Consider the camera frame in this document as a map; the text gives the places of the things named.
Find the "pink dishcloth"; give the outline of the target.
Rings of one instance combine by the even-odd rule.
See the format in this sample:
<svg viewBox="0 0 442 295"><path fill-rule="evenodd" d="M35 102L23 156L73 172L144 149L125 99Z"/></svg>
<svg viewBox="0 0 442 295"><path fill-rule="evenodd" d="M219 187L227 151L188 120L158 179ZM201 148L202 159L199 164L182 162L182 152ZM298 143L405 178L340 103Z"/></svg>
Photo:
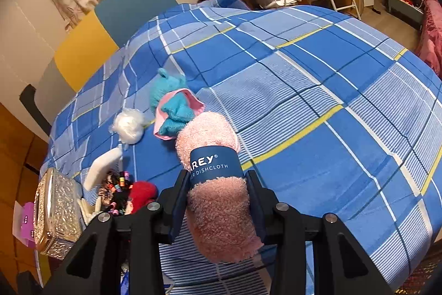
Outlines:
<svg viewBox="0 0 442 295"><path fill-rule="evenodd" d="M200 253L213 263L237 263L262 247L249 211L238 137L219 113L196 116L176 140L190 174L186 219Z"/></svg>

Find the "ornate gold tissue box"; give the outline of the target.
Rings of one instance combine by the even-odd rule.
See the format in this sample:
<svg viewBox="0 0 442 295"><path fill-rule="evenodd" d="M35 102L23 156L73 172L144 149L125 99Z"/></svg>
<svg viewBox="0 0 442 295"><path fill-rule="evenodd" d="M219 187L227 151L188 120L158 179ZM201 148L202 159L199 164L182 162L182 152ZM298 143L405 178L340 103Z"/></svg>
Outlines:
<svg viewBox="0 0 442 295"><path fill-rule="evenodd" d="M82 233L77 201L81 186L55 168L48 168L35 192L34 242L39 253L63 260Z"/></svg>

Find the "purple cardboard box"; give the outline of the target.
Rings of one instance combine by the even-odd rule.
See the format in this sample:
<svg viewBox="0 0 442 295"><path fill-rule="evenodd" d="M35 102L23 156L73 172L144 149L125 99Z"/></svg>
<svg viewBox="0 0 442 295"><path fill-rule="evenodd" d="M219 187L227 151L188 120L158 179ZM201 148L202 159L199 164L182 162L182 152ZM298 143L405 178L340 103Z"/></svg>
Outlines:
<svg viewBox="0 0 442 295"><path fill-rule="evenodd" d="M34 203L27 202L23 206L17 201L14 203L12 235L24 246L35 248L34 239Z"/></svg>

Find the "red plush item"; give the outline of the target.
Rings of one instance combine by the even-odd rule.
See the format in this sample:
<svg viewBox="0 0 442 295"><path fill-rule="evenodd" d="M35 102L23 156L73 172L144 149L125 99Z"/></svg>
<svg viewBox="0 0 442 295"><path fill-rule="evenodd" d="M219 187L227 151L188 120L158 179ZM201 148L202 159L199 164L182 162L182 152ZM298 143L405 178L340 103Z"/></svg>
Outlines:
<svg viewBox="0 0 442 295"><path fill-rule="evenodd" d="M157 187L148 181L136 181L130 189L126 215L136 213L146 205L155 201L158 196Z"/></svg>

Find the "white foam sponge block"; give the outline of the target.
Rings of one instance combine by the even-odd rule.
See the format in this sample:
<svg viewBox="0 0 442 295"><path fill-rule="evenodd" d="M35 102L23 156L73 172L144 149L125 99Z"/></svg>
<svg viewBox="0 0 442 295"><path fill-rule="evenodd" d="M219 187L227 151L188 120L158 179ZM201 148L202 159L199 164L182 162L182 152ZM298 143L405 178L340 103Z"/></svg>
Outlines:
<svg viewBox="0 0 442 295"><path fill-rule="evenodd" d="M121 145L105 152L96 158L82 184L86 191L91 191L99 185L110 170L121 171L123 162L123 150Z"/></svg>

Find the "blue plaid bed sheet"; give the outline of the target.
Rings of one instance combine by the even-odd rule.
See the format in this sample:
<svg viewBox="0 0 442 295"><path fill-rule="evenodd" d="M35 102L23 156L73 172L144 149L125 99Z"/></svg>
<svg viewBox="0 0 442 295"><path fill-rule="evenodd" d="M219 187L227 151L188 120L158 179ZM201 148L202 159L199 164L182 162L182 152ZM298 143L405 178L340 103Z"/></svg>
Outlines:
<svg viewBox="0 0 442 295"><path fill-rule="evenodd" d="M144 21L54 120L43 168L84 179L124 108L152 118L164 68L238 134L239 160L301 213L334 213L391 288L441 229L441 80L403 45L330 9L179 4Z"/></svg>

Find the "teal pink knitted toy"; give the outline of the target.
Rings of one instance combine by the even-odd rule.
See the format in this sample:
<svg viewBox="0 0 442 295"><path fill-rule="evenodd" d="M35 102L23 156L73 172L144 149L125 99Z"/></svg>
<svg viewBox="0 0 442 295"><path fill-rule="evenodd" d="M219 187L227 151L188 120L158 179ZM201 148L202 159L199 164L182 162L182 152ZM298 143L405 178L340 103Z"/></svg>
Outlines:
<svg viewBox="0 0 442 295"><path fill-rule="evenodd" d="M205 105L188 88L183 75L170 75L164 68L158 70L149 93L150 109L154 113L154 135L162 140L175 139L178 133Z"/></svg>

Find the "pink blanket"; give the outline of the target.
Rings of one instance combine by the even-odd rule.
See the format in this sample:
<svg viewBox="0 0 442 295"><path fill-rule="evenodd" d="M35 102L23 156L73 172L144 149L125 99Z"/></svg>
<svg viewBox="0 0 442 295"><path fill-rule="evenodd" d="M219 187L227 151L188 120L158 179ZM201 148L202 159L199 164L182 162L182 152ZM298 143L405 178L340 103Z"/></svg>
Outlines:
<svg viewBox="0 0 442 295"><path fill-rule="evenodd" d="M423 27L416 54L441 78L442 8L438 0L423 0Z"/></svg>

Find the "tricolour padded headboard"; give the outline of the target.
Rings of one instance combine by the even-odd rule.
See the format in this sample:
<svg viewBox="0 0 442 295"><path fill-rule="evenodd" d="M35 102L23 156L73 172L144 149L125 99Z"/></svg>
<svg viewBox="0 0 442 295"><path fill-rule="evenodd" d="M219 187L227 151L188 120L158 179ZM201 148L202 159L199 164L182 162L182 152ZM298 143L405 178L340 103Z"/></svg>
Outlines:
<svg viewBox="0 0 442 295"><path fill-rule="evenodd" d="M147 21L176 0L103 0L68 33L35 91L34 102L48 122Z"/></svg>

